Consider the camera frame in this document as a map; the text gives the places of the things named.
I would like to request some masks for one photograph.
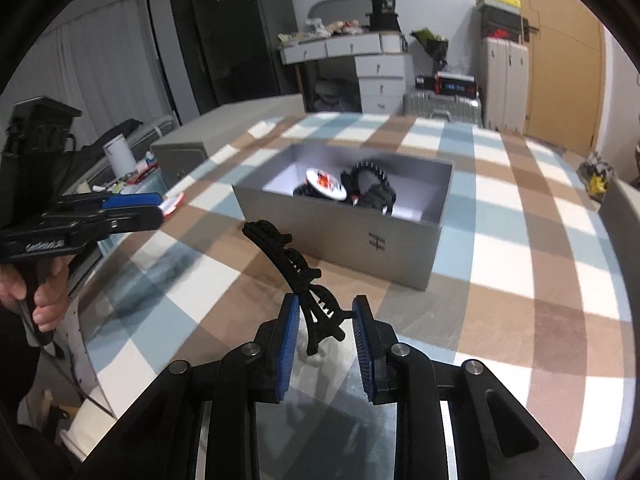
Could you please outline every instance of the finger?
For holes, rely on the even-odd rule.
[[[38,330],[40,330],[41,332],[50,332],[51,330],[55,330],[62,321],[63,317],[65,317],[65,315],[60,314],[56,319],[49,321],[48,323],[45,323],[43,325],[38,325]]]
[[[54,304],[48,306],[39,306],[33,311],[33,322],[40,326],[60,317],[64,316],[66,308],[68,307],[67,298],[61,298]]]
[[[14,266],[0,266],[0,294],[13,296],[17,300],[23,300],[27,295],[27,287],[20,273]]]
[[[53,260],[51,261],[51,275],[57,276],[64,266],[65,262],[61,256],[53,258]]]
[[[33,301],[37,306],[47,306],[56,303],[60,298],[66,296],[68,288],[68,272],[64,269],[55,275],[49,276],[49,279],[38,287]]]

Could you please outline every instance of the red and white lid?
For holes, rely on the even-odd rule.
[[[162,215],[165,218],[167,218],[169,215],[171,215],[171,213],[173,213],[176,209],[178,209],[178,206],[182,203],[183,200],[184,200],[183,192],[176,196],[171,196],[166,200],[164,200],[164,202],[160,204]]]
[[[340,180],[326,171],[309,168],[306,170],[306,180],[318,193],[331,200],[341,202],[347,198],[347,190]]]

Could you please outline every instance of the white desk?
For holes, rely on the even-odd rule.
[[[406,41],[396,32],[359,36],[333,36],[281,50],[283,64],[295,64],[298,89],[305,95],[299,63],[353,56],[365,114],[394,115],[401,110],[404,94],[414,87],[414,62],[404,51]]]

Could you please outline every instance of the curtain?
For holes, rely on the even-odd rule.
[[[145,0],[88,12],[41,36],[0,96],[0,140],[16,102],[46,95],[82,110],[78,149],[126,119],[171,113]]]

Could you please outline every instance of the shoebox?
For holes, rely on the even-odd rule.
[[[340,178],[362,160],[382,168],[397,199],[391,215],[321,198],[293,196],[309,168]],[[373,276],[425,290],[435,259],[453,162],[372,148],[292,144],[233,186],[249,222],[268,220],[291,247]],[[376,183],[360,175],[362,192]]]

